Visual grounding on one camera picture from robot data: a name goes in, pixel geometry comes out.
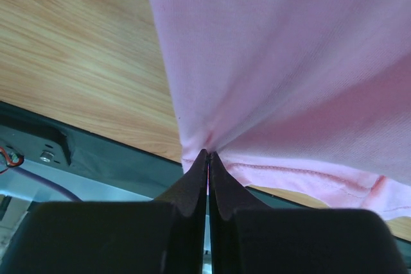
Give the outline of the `pink t-shirt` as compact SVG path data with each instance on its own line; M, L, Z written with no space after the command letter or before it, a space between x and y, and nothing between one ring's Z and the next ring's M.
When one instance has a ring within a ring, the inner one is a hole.
M410 0L149 0L187 171L410 215Z

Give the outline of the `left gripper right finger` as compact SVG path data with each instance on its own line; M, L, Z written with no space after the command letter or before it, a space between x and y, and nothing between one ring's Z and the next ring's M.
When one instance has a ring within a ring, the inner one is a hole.
M240 253L236 211L270 207L226 170L216 152L208 156L209 223L213 273L245 273Z

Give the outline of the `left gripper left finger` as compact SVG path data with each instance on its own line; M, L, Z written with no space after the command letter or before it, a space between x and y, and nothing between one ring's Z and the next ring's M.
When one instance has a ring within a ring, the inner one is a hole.
M162 273L201 273L207 206L207 151L200 150L190 169L154 202L166 204L171 230Z

